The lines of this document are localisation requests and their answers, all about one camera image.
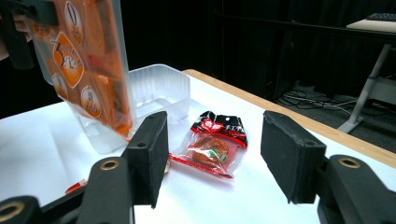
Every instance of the dark floor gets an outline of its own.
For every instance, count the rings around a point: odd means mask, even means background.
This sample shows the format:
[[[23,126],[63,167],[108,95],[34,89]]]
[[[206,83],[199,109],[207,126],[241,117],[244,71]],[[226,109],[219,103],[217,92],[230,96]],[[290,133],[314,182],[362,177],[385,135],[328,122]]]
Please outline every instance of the dark floor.
[[[357,97],[335,95],[332,99],[313,87],[296,85],[277,101],[279,105],[337,129],[349,119]],[[361,111],[363,121],[349,134],[396,153],[396,109],[369,99]]]

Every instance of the keyboard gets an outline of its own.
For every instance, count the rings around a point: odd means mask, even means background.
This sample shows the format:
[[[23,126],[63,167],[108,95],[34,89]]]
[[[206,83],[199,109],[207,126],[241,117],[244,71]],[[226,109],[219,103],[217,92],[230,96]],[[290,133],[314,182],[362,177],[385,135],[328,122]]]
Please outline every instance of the keyboard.
[[[367,21],[396,21],[396,13],[374,13],[366,18]]]

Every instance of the orange package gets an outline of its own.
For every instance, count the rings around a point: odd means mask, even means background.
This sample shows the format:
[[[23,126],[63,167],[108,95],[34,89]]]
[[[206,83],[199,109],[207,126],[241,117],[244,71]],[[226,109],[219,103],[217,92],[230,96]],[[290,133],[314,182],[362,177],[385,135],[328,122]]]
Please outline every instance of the orange package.
[[[59,24],[30,21],[44,78],[81,116],[130,140],[133,119],[119,0],[53,0]]]

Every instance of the snack package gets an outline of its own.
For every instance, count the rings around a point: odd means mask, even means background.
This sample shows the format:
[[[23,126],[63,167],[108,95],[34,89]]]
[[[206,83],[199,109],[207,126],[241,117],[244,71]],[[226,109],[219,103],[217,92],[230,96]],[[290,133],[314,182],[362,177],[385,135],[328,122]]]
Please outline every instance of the snack package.
[[[133,99],[119,0],[53,0],[58,25],[29,20],[44,79],[82,117],[130,140]]]
[[[178,152],[169,158],[197,169],[233,178],[241,149],[247,149],[248,139],[240,118],[203,113],[191,126]]]

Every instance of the red candy wrapper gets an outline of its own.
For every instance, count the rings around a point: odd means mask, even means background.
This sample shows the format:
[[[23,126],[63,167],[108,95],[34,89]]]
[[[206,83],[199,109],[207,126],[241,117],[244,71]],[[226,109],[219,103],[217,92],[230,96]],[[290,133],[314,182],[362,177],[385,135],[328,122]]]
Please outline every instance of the red candy wrapper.
[[[169,158],[212,175],[233,178],[232,172],[242,156],[238,148],[247,147],[240,118],[206,111],[192,124],[179,153],[170,153]]]

